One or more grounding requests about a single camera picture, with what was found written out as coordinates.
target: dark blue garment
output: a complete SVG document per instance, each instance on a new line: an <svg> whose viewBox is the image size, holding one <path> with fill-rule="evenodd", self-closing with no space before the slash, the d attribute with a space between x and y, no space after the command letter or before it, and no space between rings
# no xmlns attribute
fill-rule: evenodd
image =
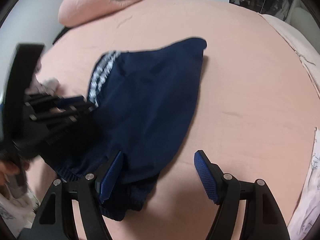
<svg viewBox="0 0 320 240"><path fill-rule="evenodd" d="M72 181L121 151L123 166L103 215L122 220L126 210L141 210L178 151L195 111L205 48L205 40L190 38L155 51L112 51L96 64L88 100L97 108L62 143L65 154L48 162Z"/></svg>

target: bed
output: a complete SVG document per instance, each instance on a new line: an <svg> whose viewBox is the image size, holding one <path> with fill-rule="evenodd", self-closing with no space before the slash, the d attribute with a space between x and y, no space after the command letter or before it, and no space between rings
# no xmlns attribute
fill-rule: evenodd
<svg viewBox="0 0 320 240"><path fill-rule="evenodd" d="M86 95L104 52L157 49L190 36L208 44L192 123L143 210L121 222L104 218L114 239L205 239L218 207L193 165L199 149L239 180L264 179L287 224L299 201L320 100L294 50L253 11L211 0L144 0L67 32L43 55L38 78L56 77L60 95ZM28 177L42 199L55 174L37 159ZM77 202L74 209L85 239ZM243 214L241 202L233 239Z"/></svg>

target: mattress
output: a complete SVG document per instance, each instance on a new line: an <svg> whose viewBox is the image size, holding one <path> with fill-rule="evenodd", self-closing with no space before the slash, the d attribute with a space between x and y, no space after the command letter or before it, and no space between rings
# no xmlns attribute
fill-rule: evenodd
<svg viewBox="0 0 320 240"><path fill-rule="evenodd" d="M193 165L199 149L239 180L264 179L287 224L297 205L320 126L320 101L299 57L253 11L212 0L144 0L70 30L43 55L38 78L56 77L60 95L86 95L104 52L157 49L190 36L206 39L208 47L189 131L143 210L128 211L121 222L104 218L115 240L206 238L218 207ZM30 176L41 165L38 160ZM45 192L48 181L41 183L35 176L30 181ZM244 204L233 239L240 235ZM77 202L74 208L85 239Z"/></svg>

